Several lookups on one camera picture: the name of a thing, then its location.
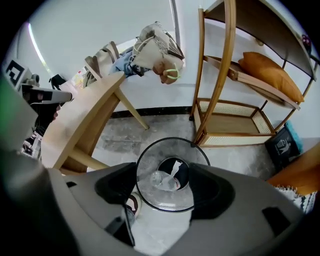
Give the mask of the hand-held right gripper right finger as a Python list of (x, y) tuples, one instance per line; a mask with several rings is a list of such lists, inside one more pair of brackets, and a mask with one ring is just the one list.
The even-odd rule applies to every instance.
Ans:
[(266, 181), (202, 164), (189, 167), (194, 208), (172, 256), (264, 256), (304, 213)]

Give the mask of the teal bag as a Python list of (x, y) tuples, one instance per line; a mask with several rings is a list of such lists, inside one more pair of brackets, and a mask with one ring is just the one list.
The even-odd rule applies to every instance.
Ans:
[(291, 136), (291, 140), (294, 142), (293, 144), (296, 147), (296, 155), (301, 155), (304, 152), (304, 146), (303, 146), (303, 142), (301, 140), (301, 138), (299, 137), (298, 133), (295, 131), (292, 122), (291, 121), (287, 121), (284, 124), (284, 127), (286, 128), (286, 130), (288, 131), (288, 133)]

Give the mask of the wooden shelf rack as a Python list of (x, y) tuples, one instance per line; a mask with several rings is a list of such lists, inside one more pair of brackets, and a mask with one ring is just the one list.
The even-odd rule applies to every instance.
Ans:
[[(266, 0), (216, 0), (209, 8), (198, 10), (199, 55), (196, 89), (200, 88), (203, 64), (216, 68), (213, 75), (212, 95), (203, 98), (194, 94), (190, 119), (194, 121), (194, 142), (201, 147), (232, 147), (261, 145), (276, 135), (278, 126), (273, 126), (263, 108), (243, 102), (221, 99), (227, 81), (242, 83), (263, 96), (266, 102), (298, 111), (301, 103), (244, 71), (234, 56), (236, 32), (249, 34), (261, 45), (269, 47), (284, 64), (291, 64), (316, 81), (318, 60), (307, 53), (302, 37), (285, 18)], [(224, 24), (222, 53), (219, 56), (205, 54), (205, 22)]]

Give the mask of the orange cushion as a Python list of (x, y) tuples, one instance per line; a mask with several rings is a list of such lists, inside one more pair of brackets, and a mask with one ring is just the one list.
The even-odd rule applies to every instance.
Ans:
[(305, 101), (300, 89), (284, 71), (284, 69), (269, 57), (258, 52), (244, 52), (243, 58), (238, 60), (240, 67), (252, 77), (259, 79), (296, 103)]

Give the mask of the brown plush charm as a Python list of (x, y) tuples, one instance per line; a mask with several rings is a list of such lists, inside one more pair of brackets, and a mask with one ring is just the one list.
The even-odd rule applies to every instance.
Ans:
[(152, 71), (160, 77), (162, 84), (170, 85), (180, 78), (180, 71), (177, 66), (164, 58), (153, 65)]

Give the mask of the black backpack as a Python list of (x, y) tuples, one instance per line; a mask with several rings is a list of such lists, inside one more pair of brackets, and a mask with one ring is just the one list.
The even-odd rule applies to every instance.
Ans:
[(51, 84), (53, 90), (61, 90), (60, 86), (66, 82), (66, 80), (59, 74), (54, 75), (48, 81)]

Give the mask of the beige canvas tote bag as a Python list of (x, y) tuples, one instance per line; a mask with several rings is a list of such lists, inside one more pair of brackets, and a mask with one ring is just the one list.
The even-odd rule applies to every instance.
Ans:
[(103, 46), (94, 56), (85, 58), (85, 67), (97, 78), (107, 76), (115, 63), (120, 58), (119, 51), (114, 41)]

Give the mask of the orange sofa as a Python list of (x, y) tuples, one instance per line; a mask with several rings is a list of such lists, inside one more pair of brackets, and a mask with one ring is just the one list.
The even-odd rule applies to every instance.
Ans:
[(320, 142), (267, 182), (275, 187), (291, 187), (303, 196), (320, 191)]

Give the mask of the wooden coffee table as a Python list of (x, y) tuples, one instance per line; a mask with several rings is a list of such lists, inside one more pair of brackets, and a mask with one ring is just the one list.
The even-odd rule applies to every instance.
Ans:
[(100, 170), (107, 165), (92, 157), (102, 131), (115, 108), (122, 103), (145, 128), (149, 126), (120, 89), (122, 71), (97, 80), (65, 103), (41, 141), (41, 162), (63, 174)]

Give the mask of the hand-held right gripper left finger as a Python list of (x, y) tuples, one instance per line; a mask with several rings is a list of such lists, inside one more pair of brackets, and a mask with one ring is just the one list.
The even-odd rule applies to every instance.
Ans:
[(140, 256), (126, 202), (135, 186), (136, 164), (63, 176), (48, 169), (57, 206), (81, 256)]

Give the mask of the clear plastic water bottle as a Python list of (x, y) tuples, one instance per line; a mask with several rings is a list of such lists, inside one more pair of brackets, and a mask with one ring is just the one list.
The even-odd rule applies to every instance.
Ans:
[(174, 192), (181, 188), (181, 184), (177, 178), (160, 170), (152, 173), (150, 182), (155, 188), (162, 191)]

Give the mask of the black mesh waste bin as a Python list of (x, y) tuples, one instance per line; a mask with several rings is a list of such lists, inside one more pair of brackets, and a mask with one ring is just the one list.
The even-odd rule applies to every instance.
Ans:
[(210, 165), (204, 151), (193, 142), (179, 137), (167, 137), (149, 145), (140, 155), (136, 166), (136, 187), (143, 201), (150, 207), (163, 211), (179, 213), (194, 207), (194, 199), (188, 184), (176, 191), (164, 191), (151, 184), (151, 175), (163, 171), (171, 175), (174, 163)]

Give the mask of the orange juice bottle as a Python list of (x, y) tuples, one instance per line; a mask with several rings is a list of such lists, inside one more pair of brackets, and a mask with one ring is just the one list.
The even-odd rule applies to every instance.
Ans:
[(84, 84), (84, 74), (79, 70), (71, 79), (76, 90), (82, 89)]

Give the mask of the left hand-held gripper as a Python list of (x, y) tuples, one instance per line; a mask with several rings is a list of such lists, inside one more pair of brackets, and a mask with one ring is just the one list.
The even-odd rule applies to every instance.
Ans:
[(22, 89), (22, 95), (29, 104), (60, 104), (70, 102), (71, 92), (39, 87), (39, 75), (16, 59), (12, 59), (4, 66), (4, 74), (14, 88)]

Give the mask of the person's blue jeans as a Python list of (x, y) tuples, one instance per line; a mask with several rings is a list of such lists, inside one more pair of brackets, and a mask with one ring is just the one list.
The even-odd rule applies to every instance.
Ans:
[(128, 225), (132, 227), (137, 218), (135, 212), (129, 206), (126, 206), (125, 210), (122, 210), (122, 215), (126, 218)]

